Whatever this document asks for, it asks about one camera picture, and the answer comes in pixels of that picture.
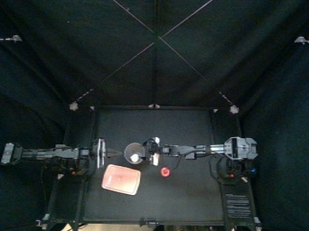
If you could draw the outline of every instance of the metal rod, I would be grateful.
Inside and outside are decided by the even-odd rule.
[[[164,35],[165,38],[210,3],[213,0],[208,1]]]
[[[205,81],[208,81],[208,78],[204,76],[204,74],[197,70],[197,68],[189,63],[189,61],[181,56],[181,54],[177,52],[177,50],[172,47],[172,45],[168,43],[168,41],[166,40],[164,40],[164,38],[162,37],[158,37],[160,38],[160,40],[165,43],[165,45],[176,52],[176,54],[180,56],[180,58],[188,63],[188,65],[192,67],[192,69],[196,71],[196,73],[202,77],[202,79],[205,80]],[[229,100],[229,98],[226,97],[226,95],[222,93],[222,91],[220,90],[220,89],[217,89],[217,92],[218,92],[218,94],[220,94],[220,96],[222,96],[225,99],[226,99],[226,101],[229,102],[229,104],[232,105],[232,106],[234,106],[234,103]]]
[[[152,28],[142,22],[142,20],[130,12],[129,8],[126,8],[117,0],[114,2],[121,6],[121,8],[131,15],[131,17],[149,29],[150,32],[154,32]]]
[[[157,103],[158,20],[160,20],[160,3],[158,0],[154,0],[154,57],[153,57],[153,104],[154,105]]]
[[[103,82],[110,79],[130,64],[130,62],[135,60],[142,53],[145,53],[146,50],[149,50],[154,44],[156,43],[153,42],[87,92],[83,93],[75,102],[81,101],[103,84]]]
[[[162,37],[160,37],[160,40],[165,43],[165,45],[176,52],[176,54],[180,56],[180,58],[188,63],[188,65],[192,67],[192,69],[196,71],[196,73],[205,79],[206,77],[202,75],[202,73],[197,70],[197,68],[188,62],[188,60],[180,55],[180,53],[177,52],[177,50],[170,46],[170,44],[166,42],[166,40],[164,40]]]

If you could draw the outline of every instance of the ceiling pole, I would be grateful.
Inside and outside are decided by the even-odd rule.
[[[154,55],[153,55],[153,104],[157,104],[157,59],[158,59],[158,21],[160,21],[160,0],[154,0]]]

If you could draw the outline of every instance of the black fabric enclosure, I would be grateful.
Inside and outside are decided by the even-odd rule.
[[[242,136],[259,143],[264,230],[307,230],[309,43],[299,36],[309,40],[304,0],[2,0],[0,153],[10,142],[89,145],[91,106],[147,108],[154,118],[168,108],[181,118],[186,110],[236,106]],[[220,121],[218,135],[240,133]],[[103,122],[109,131],[118,125]],[[158,123],[169,135],[170,124]],[[39,163],[0,166],[0,230],[36,230],[53,178]]]

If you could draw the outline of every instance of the pink plate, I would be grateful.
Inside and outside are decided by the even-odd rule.
[[[102,188],[135,195],[141,185],[138,170],[110,164],[102,181]]]

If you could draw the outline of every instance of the red button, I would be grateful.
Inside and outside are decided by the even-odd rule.
[[[170,175],[170,169],[168,167],[165,167],[165,168],[161,169],[161,175],[164,177],[168,177]]]

